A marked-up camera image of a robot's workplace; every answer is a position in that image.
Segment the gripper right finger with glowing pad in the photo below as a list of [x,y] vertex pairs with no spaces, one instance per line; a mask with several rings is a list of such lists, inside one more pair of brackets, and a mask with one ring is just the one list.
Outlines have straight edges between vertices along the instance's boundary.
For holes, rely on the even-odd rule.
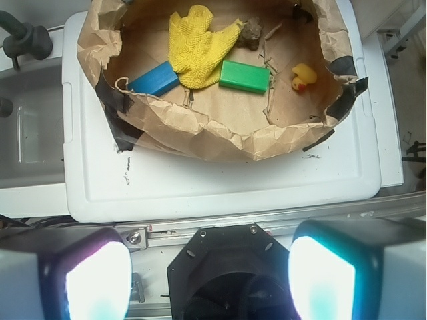
[[303,221],[288,282],[301,319],[425,319],[426,222]]

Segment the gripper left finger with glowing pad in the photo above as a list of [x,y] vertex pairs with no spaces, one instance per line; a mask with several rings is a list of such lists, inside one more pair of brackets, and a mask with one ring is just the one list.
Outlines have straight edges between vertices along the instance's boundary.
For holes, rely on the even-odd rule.
[[124,319],[131,278],[111,227],[1,231],[2,319]]

